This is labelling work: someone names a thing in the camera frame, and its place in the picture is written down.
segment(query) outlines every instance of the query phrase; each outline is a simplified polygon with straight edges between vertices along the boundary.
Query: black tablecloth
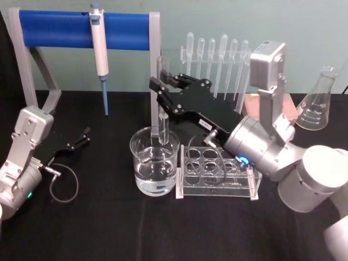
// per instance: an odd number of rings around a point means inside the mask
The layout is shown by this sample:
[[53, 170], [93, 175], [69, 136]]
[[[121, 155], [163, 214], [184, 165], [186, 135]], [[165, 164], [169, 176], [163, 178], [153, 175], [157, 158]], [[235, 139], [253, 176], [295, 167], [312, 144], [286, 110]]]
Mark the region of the black tablecloth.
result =
[[[70, 204], [54, 202], [48, 192], [51, 175], [43, 173], [33, 196], [3, 222], [1, 261], [333, 260], [322, 235], [339, 219], [333, 204], [327, 200], [311, 213], [295, 213], [279, 199], [277, 184], [265, 178], [259, 200], [253, 202], [221, 197], [176, 200], [174, 191], [161, 198], [143, 195], [135, 185], [129, 140], [149, 125], [149, 95], [110, 93], [109, 104], [105, 119], [99, 92], [63, 93], [50, 136], [35, 156], [46, 159], [89, 126], [91, 144], [73, 165], [79, 195]], [[0, 103], [2, 160], [22, 105]], [[348, 98], [333, 95], [330, 110], [324, 130], [297, 128], [294, 143], [348, 149]], [[192, 125], [173, 129], [184, 144], [198, 131]], [[73, 190], [71, 182], [57, 186], [65, 194]]]

